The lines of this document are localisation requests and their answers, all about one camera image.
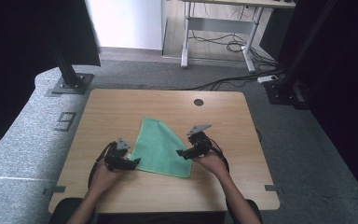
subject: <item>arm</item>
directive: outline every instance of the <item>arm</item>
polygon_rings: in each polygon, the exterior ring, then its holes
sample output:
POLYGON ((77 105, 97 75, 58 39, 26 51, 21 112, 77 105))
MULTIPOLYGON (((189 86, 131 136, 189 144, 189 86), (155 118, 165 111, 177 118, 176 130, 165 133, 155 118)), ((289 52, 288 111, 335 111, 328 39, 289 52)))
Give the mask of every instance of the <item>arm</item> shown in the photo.
POLYGON ((215 152, 210 150, 206 156, 194 158, 193 161, 198 162, 207 171, 216 176, 222 186, 223 192, 225 192, 228 204, 241 224, 260 223, 252 207, 243 198, 243 195, 232 180, 225 164, 215 152))
POLYGON ((118 171, 116 173, 110 172, 107 169, 104 160, 101 160, 98 164, 97 170, 95 171, 94 177, 92 178, 89 191, 86 193, 83 202, 76 209, 68 223, 86 223, 89 220, 98 200, 117 182, 123 173, 124 171, 118 171))

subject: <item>forearm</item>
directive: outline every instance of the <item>forearm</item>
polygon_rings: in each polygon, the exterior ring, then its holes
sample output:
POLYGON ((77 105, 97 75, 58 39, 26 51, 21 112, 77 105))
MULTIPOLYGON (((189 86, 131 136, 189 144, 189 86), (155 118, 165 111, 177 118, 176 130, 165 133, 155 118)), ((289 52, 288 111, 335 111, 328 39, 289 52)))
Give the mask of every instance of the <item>forearm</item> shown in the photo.
POLYGON ((86 223, 90 219, 100 197, 101 193, 90 189, 85 195, 83 202, 69 219, 68 224, 86 223))
POLYGON ((223 192, 226 194, 226 199, 230 205, 234 215, 241 224, 259 224, 260 220, 253 211, 252 207, 246 202, 245 198, 235 186, 228 172, 223 172, 216 175, 219 180, 223 192))

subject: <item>person's left arm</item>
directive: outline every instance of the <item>person's left arm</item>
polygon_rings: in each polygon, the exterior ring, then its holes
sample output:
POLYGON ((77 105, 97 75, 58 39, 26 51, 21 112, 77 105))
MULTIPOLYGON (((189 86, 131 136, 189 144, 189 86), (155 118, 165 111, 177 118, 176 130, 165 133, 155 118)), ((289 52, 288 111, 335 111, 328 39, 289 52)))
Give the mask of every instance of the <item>person's left arm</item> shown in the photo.
POLYGON ((109 171, 104 160, 101 160, 92 178, 89 191, 67 223, 86 223, 91 217, 98 200, 115 185, 123 173, 124 171, 109 171))

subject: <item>green fabric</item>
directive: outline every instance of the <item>green fabric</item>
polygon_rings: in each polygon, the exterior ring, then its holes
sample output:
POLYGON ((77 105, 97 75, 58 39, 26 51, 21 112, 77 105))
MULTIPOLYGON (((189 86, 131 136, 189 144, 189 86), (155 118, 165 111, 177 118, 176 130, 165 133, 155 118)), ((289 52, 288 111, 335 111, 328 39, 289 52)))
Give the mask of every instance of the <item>green fabric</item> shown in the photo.
POLYGON ((161 120, 144 117, 131 157, 141 158, 139 170, 162 175, 189 177, 191 160, 178 156, 186 146, 161 120))

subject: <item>person's left hand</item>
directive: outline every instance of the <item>person's left hand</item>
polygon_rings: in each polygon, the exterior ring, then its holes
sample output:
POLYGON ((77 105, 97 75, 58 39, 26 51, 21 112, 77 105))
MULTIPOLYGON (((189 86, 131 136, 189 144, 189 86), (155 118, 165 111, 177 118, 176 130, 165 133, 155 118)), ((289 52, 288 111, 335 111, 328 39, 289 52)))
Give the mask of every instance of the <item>person's left hand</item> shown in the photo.
POLYGON ((97 166, 97 169, 92 177, 90 190, 96 190, 97 192, 104 193, 112 186, 115 185, 118 179, 125 173, 123 170, 115 170, 111 172, 102 159, 97 166))

